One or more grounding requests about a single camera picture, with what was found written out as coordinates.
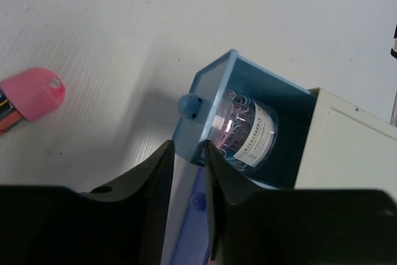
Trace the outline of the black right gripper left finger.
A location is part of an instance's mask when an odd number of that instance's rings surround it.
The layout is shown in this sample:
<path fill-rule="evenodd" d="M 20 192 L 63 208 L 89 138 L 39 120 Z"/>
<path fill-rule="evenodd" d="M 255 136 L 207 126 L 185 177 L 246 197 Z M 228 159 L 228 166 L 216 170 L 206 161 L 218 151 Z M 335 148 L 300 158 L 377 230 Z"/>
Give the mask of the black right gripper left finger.
<path fill-rule="evenodd" d="M 160 264 L 174 171 L 174 142 L 165 141 L 144 162 L 83 192 L 99 243 L 121 264 Z"/>

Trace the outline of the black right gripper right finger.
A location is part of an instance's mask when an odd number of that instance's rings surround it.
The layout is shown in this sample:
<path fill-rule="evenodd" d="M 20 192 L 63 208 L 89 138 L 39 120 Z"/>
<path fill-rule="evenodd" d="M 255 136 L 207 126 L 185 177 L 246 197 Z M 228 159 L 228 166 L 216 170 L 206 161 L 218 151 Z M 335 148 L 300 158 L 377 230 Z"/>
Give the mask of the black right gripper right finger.
<path fill-rule="evenodd" d="M 204 143 L 210 256 L 217 264 L 278 264 L 265 213 L 278 190 L 258 186 Z"/>

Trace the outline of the light blue drawer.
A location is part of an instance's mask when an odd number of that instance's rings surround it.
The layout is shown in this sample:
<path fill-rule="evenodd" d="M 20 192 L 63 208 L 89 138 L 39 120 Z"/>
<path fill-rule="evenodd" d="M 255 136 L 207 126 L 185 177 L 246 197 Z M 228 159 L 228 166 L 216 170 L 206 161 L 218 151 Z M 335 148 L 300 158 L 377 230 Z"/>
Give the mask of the light blue drawer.
<path fill-rule="evenodd" d="M 249 179 L 292 189 L 315 104 L 311 91 L 230 50 L 200 70 L 179 99 L 176 154 L 201 166 L 208 140 Z"/>

